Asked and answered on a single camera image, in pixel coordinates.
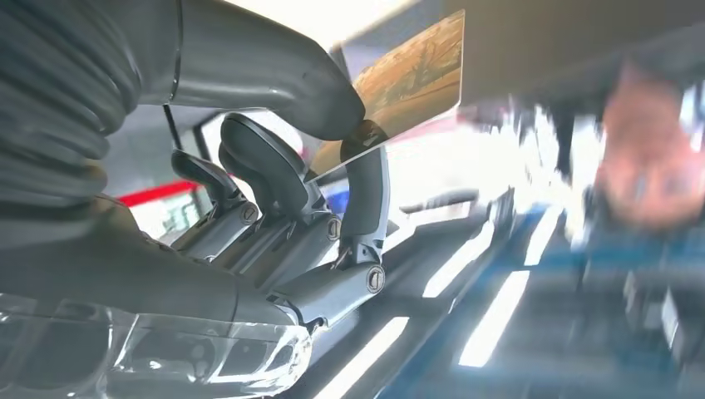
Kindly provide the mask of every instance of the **ribbed hose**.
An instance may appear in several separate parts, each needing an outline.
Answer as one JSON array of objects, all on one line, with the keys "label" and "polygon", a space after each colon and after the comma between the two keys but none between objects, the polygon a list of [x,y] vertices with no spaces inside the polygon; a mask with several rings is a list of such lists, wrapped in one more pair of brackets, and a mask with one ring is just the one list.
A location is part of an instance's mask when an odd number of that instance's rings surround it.
[{"label": "ribbed hose", "polygon": [[67,207],[100,193],[93,160],[138,100],[119,29],[92,1],[62,5],[0,2],[2,203]]}]

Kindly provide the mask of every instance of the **person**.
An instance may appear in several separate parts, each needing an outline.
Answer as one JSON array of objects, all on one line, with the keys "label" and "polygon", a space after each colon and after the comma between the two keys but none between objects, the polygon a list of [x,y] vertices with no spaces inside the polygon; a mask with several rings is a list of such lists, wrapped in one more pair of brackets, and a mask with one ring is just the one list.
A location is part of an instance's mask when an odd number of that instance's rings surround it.
[{"label": "person", "polygon": [[616,219],[670,229],[697,219],[705,202],[705,157],[680,122],[681,96],[628,64],[604,108],[604,158],[595,186]]}]

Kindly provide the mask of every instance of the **glossy surface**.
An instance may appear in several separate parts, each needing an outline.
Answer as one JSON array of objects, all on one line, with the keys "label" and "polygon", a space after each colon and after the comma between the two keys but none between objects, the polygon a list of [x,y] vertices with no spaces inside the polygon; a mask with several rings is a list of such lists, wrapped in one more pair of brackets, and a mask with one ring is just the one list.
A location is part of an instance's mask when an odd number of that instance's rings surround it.
[{"label": "glossy surface", "polygon": [[468,218],[417,227],[385,254],[385,290],[314,340],[312,366],[282,397],[374,397],[454,308],[506,234],[486,223],[482,205]]},{"label": "glossy surface", "polygon": [[[703,274],[694,262],[703,250],[693,245],[701,242],[701,229],[667,240],[632,235],[627,241],[625,234],[607,233],[572,254],[561,218],[555,231],[549,230],[540,262],[523,266],[543,216],[527,218],[524,231],[380,397],[702,396],[702,343],[694,344],[687,362],[679,362],[663,330],[630,324],[623,292],[629,271],[652,276],[656,286],[690,289],[690,299],[683,302],[691,317],[701,318],[693,311],[702,291]],[[514,286],[520,290],[518,306],[510,309],[505,328],[484,337],[497,341],[494,351],[486,362],[468,361],[479,354],[467,352],[469,342],[481,335],[487,320],[498,318],[501,309],[491,303],[517,273],[530,273],[525,285]],[[692,322],[681,319],[682,326]]]}]

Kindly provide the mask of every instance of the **screw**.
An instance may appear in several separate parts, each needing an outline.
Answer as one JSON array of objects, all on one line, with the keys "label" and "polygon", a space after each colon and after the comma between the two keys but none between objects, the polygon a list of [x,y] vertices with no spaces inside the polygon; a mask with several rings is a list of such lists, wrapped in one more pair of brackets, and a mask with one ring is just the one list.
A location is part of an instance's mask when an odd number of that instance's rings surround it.
[{"label": "screw", "polygon": [[335,241],[340,238],[340,219],[333,217],[328,221],[328,239]]},{"label": "screw", "polygon": [[367,289],[371,293],[378,293],[382,287],[384,287],[384,270],[379,266],[374,266],[367,273]]}]

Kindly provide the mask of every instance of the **robotic hand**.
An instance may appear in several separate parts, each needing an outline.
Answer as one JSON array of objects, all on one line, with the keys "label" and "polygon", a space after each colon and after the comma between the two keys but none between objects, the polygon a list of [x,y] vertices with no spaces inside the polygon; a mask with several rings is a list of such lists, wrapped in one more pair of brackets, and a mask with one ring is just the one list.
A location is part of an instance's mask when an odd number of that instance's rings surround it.
[{"label": "robotic hand", "polygon": [[[345,139],[364,107],[328,54],[220,1],[7,1],[0,20],[0,397],[259,397],[293,385],[311,332],[382,289],[383,150],[349,164],[340,223],[275,136],[233,114],[222,161],[244,170],[264,215],[255,222],[222,170],[176,153],[215,207],[174,248],[100,194],[93,160],[138,103],[269,108]],[[314,268],[338,236],[338,260]]]}]

